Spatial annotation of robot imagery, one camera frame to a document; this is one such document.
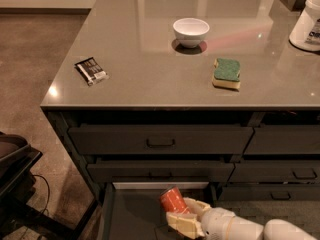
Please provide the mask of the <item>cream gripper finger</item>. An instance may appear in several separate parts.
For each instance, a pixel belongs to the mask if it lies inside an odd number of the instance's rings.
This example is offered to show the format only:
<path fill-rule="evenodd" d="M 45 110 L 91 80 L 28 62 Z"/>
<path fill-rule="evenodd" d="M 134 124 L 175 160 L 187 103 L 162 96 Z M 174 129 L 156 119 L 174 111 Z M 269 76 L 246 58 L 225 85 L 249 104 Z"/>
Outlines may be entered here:
<path fill-rule="evenodd" d="M 168 225 L 178 233 L 190 239 L 204 237 L 201 223 L 196 214 L 166 213 Z"/>
<path fill-rule="evenodd" d="M 189 211 L 193 214 L 196 214 L 198 218 L 201 218 L 207 211 L 211 209 L 209 204 L 199 200 L 187 197 L 184 197 L 183 200 L 185 201 Z"/>

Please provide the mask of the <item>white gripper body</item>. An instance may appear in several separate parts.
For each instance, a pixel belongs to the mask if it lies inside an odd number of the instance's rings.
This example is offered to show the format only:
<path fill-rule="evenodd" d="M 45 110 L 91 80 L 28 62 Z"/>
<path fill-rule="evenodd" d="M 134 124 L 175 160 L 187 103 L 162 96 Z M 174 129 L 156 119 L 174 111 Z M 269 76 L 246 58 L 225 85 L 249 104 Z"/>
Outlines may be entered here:
<path fill-rule="evenodd" d="M 204 240 L 228 240 L 227 230 L 235 214 L 223 208 L 211 208 L 201 218 Z"/>

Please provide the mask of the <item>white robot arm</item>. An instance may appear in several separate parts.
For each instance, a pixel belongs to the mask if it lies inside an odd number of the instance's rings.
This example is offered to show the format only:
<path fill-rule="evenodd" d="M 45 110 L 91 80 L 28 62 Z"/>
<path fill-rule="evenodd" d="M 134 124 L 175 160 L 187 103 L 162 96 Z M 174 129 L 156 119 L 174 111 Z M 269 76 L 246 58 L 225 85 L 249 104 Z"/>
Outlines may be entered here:
<path fill-rule="evenodd" d="M 182 207 L 173 204 L 165 208 L 166 220 L 192 240 L 318 240 L 285 220 L 272 219 L 261 225 L 192 198 L 183 198 L 180 203 Z"/>

